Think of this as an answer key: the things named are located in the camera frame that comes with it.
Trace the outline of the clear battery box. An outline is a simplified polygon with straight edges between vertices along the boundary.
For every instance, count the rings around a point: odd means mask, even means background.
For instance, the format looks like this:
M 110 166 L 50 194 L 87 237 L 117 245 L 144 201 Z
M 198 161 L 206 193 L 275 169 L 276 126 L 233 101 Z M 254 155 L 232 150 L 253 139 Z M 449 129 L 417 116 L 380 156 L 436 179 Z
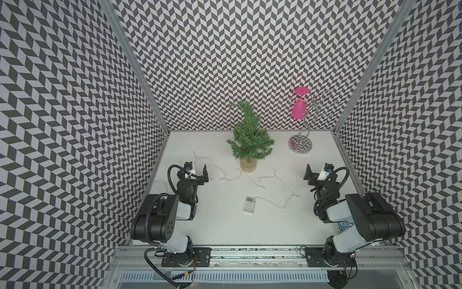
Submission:
M 254 214 L 256 207 L 256 198 L 246 196 L 244 201 L 243 212 L 246 214 Z

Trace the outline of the small green christmas tree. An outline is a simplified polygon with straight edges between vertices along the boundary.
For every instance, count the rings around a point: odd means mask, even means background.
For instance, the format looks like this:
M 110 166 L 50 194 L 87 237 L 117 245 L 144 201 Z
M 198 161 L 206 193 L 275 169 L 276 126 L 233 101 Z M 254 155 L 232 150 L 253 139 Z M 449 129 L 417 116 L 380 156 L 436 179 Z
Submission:
M 273 152 L 275 141 L 268 131 L 261 128 L 259 116 L 247 101 L 229 104 L 243 114 L 243 120 L 233 130 L 233 139 L 228 139 L 232 155 L 239 160 L 241 170 L 252 173 L 257 168 L 257 161 L 264 160 Z

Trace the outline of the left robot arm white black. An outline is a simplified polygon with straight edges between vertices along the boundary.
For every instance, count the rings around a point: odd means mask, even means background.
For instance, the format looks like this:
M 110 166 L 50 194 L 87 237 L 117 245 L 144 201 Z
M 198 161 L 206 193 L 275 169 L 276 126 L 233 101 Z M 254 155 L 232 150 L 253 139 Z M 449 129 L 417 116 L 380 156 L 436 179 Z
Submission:
M 196 216 L 198 186 L 209 181 L 207 167 L 200 176 L 191 162 L 167 170 L 173 194 L 150 194 L 144 199 L 130 230 L 133 240 L 157 247 L 162 267 L 209 267 L 211 248 L 195 248 L 191 237 L 176 230 L 178 221 Z

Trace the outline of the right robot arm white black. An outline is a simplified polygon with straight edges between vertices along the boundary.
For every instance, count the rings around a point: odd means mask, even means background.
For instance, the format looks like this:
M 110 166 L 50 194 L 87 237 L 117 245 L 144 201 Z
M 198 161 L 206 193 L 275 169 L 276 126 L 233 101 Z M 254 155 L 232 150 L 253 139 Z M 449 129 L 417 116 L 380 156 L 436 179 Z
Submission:
M 329 236 L 322 247 L 304 248 L 309 267 L 350 266 L 359 249 L 405 234 L 404 219 L 379 193 L 340 197 L 340 190 L 349 177 L 347 167 L 335 168 L 326 163 L 321 172 L 316 173 L 310 165 L 306 166 L 303 179 L 313 187 L 314 216 L 326 224 L 350 224 L 348 229 Z

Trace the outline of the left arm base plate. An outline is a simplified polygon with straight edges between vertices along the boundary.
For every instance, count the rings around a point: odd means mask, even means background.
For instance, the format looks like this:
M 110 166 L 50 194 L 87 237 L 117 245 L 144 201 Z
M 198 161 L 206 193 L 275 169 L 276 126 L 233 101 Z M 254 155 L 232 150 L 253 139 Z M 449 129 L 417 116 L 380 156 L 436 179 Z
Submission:
M 199 247 L 181 254 L 165 253 L 162 267 L 209 267 L 211 248 Z

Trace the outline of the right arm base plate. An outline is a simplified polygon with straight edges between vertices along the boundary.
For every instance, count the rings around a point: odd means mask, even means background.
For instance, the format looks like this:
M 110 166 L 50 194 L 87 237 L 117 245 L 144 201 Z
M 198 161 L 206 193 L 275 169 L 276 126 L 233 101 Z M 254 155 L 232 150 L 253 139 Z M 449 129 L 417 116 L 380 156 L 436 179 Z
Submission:
M 352 253 L 339 253 L 335 249 L 304 248 L 303 254 L 309 267 L 344 268 L 355 267 Z

